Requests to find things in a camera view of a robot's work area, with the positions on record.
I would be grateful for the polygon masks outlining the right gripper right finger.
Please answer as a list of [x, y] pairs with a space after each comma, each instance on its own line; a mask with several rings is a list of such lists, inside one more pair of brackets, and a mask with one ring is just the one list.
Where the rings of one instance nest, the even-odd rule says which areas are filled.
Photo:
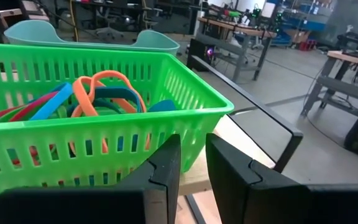
[[223, 224], [299, 224], [309, 190], [249, 157], [215, 134], [206, 135], [208, 175]]

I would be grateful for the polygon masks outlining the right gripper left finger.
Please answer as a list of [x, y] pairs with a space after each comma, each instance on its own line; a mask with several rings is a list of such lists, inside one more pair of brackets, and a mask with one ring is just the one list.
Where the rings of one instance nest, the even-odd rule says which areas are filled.
[[180, 135], [172, 134], [116, 185], [116, 224], [175, 224], [180, 169]]

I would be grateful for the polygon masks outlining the bright green plastic basket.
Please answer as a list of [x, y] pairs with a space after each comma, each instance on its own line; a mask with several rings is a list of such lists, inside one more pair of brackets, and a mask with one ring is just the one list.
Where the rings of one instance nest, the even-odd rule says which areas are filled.
[[103, 70], [123, 73], [151, 107], [173, 111], [0, 123], [0, 192], [22, 186], [112, 185], [146, 160], [171, 134], [181, 138], [181, 171], [193, 165], [207, 133], [233, 104], [161, 52], [0, 44], [0, 111], [59, 85]]

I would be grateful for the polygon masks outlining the wooden shelf with black frame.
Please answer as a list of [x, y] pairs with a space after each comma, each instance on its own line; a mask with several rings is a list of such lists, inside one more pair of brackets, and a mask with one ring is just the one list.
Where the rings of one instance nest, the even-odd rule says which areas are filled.
[[[295, 150], [300, 145], [301, 140], [303, 139], [303, 133], [293, 124], [289, 123], [283, 117], [270, 109], [267, 105], [263, 104], [260, 100], [243, 90], [228, 77], [208, 65], [199, 57], [192, 55], [191, 61], [187, 63], [187, 67], [192, 68], [194, 67], [194, 64], [201, 65], [209, 70], [210, 73], [222, 80], [227, 86], [232, 88], [291, 134], [291, 138], [282, 155], [277, 160], [274, 160], [246, 133], [244, 128], [240, 127], [240, 125], [234, 121], [232, 114], [223, 116], [213, 131], [214, 134], [218, 135], [229, 144], [237, 147], [240, 151], [259, 161], [263, 165], [272, 168], [279, 173], [283, 172]], [[181, 175], [179, 194], [186, 196], [208, 190], [211, 190], [211, 184], [208, 176], [206, 156], [204, 152], [201, 152], [191, 169]]]

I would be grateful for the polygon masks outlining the grey-blue rubber band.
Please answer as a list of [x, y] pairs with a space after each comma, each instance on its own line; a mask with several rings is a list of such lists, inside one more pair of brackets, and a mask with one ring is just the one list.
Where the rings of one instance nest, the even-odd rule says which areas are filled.
[[[110, 96], [118, 96], [123, 97], [125, 100], [127, 100], [128, 103], [130, 103], [134, 107], [133, 113], [143, 113], [141, 112], [141, 109], [137, 109], [137, 107], [140, 105], [140, 100], [136, 99], [135, 93], [130, 90], [128, 87], [123, 86], [100, 86], [96, 87], [95, 89], [95, 99], [93, 101], [94, 108], [107, 108], [115, 111], [116, 113], [120, 113], [121, 111], [117, 106], [115, 106], [110, 101], [107, 101], [107, 99], [111, 99]], [[71, 117], [72, 112], [74, 109], [78, 106], [77, 104], [71, 105], [67, 109], [67, 116]]]

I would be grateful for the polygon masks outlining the small orange rubber band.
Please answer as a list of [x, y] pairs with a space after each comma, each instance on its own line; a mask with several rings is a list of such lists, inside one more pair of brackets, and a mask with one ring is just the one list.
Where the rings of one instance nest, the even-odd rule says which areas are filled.
[[94, 81], [92, 77], [81, 76], [72, 85], [78, 106], [74, 109], [71, 117], [80, 117], [83, 113], [86, 116], [98, 116], [93, 106], [95, 99], [95, 88], [104, 86], [100, 81]]

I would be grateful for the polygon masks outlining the red rubber band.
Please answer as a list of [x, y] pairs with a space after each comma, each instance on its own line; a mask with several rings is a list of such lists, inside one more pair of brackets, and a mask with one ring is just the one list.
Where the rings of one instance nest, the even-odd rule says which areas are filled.
[[16, 106], [13, 108], [9, 108], [6, 110], [0, 111], [0, 118], [14, 110], [24, 110], [24, 112], [19, 112], [19, 115], [14, 116], [15, 119], [13, 121], [17, 121], [19, 118], [22, 118], [23, 116], [27, 115], [28, 113], [32, 112], [36, 109], [36, 107], [39, 107], [40, 105], [45, 104], [49, 99], [51, 99], [53, 96], [57, 94], [57, 91], [53, 91], [51, 93], [47, 93], [44, 96], [41, 96], [40, 98], [37, 98], [36, 100], [32, 101], [31, 103], [28, 103], [26, 105], [22, 106]]

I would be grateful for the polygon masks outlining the green rubber band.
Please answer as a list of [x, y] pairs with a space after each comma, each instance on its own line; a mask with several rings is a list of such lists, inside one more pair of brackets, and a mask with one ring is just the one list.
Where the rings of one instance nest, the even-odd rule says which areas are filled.
[[[6, 113], [5, 115], [2, 115], [0, 117], [0, 123], [9, 122], [9, 120], [16, 115], [20, 110], [22, 110], [24, 107], [21, 107], [19, 109], [14, 109], [11, 112]], [[52, 113], [48, 118], [49, 119], [56, 119], [56, 118], [66, 118], [67, 117], [67, 110], [64, 106], [60, 106], [55, 112]]]

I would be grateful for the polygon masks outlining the teal plastic basket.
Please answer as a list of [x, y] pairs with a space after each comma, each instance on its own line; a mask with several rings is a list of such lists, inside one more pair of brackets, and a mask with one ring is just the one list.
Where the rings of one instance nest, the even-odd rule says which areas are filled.
[[11, 44], [42, 47], [163, 52], [172, 55], [175, 55], [180, 48], [180, 44], [173, 39], [150, 29], [141, 31], [137, 40], [129, 45], [65, 41], [59, 38], [51, 23], [41, 20], [20, 21], [5, 30], [4, 35]]

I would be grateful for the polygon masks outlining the grey office chair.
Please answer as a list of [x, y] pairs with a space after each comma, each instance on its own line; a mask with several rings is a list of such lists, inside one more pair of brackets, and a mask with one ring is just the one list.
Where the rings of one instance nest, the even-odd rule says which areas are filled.
[[96, 10], [96, 16], [104, 19], [107, 22], [107, 25], [102, 28], [97, 28], [95, 34], [98, 37], [102, 37], [102, 35], [110, 36], [112, 39], [115, 39], [116, 37], [124, 37], [124, 34], [121, 31], [111, 27], [111, 24], [120, 21], [122, 16], [116, 12], [110, 12], [110, 9], [110, 7], [100, 7]]

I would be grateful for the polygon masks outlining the black computer tower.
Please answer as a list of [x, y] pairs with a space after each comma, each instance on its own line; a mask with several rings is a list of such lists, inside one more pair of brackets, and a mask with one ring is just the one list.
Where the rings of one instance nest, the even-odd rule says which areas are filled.
[[188, 56], [186, 66], [190, 68], [194, 68], [199, 72], [207, 72], [208, 69], [206, 69], [197, 61], [193, 60], [192, 55], [199, 57], [208, 65], [211, 65], [211, 62], [213, 61], [214, 58], [214, 50], [215, 50], [215, 45], [205, 44], [203, 42], [200, 42], [199, 40], [191, 39], [190, 44], [186, 49], [186, 53]]

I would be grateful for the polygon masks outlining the wooden workbench with grey legs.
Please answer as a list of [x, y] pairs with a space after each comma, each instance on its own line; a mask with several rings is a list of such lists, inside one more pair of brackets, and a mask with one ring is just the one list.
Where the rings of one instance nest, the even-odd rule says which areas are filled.
[[342, 74], [337, 75], [334, 78], [329, 76], [337, 60], [342, 61], [342, 67], [339, 71], [344, 73], [350, 64], [353, 63], [358, 66], [358, 57], [334, 50], [329, 51], [327, 56], [328, 59], [325, 62], [321, 73], [316, 76], [316, 83], [311, 89], [311, 93], [303, 106], [301, 115], [306, 117], [314, 103], [320, 101], [321, 108], [324, 108], [326, 105], [331, 105], [337, 109], [353, 114], [354, 116], [358, 116], [358, 111], [356, 109], [346, 107], [332, 99], [333, 94], [336, 92], [358, 99], [358, 86], [342, 81]]
[[[252, 79], [255, 81], [259, 78], [260, 71], [264, 65], [270, 44], [272, 43], [273, 38], [277, 36], [276, 32], [262, 28], [253, 28], [243, 24], [236, 24], [235, 22], [226, 22], [205, 17], [199, 17], [198, 21], [201, 22], [201, 25], [195, 35], [196, 40], [207, 45], [214, 45], [219, 49], [223, 49], [228, 53], [237, 56], [236, 58], [228, 58], [223, 57], [222, 54], [217, 55], [217, 58], [234, 66], [235, 69], [232, 76], [233, 82], [236, 82], [239, 79], [240, 73], [243, 71], [254, 72], [254, 76]], [[236, 32], [241, 32], [245, 35], [244, 41], [241, 43], [240, 46], [237, 46], [226, 39], [215, 38], [206, 35], [206, 31], [210, 26], [217, 26], [222, 30], [226, 30], [226, 34], [235, 34]], [[247, 50], [250, 49], [249, 42], [251, 37], [255, 37], [256, 39], [261, 38], [262, 40], [265, 39], [265, 44], [260, 54], [259, 61], [257, 65], [253, 67], [245, 63]]]

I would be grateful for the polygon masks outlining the red crate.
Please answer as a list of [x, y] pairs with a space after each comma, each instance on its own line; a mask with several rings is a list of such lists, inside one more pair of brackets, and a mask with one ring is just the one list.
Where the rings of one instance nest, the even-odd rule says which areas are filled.
[[312, 51], [313, 49], [315, 49], [316, 44], [317, 44], [317, 41], [315, 41], [315, 40], [306, 40], [299, 44], [298, 49], [300, 51]]

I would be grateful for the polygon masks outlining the blue storage bins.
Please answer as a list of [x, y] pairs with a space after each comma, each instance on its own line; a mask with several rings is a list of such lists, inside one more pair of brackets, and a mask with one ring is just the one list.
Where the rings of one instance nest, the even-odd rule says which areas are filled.
[[282, 16], [273, 46], [289, 47], [306, 42], [312, 32], [320, 32], [332, 13], [332, 0], [268, 0]]

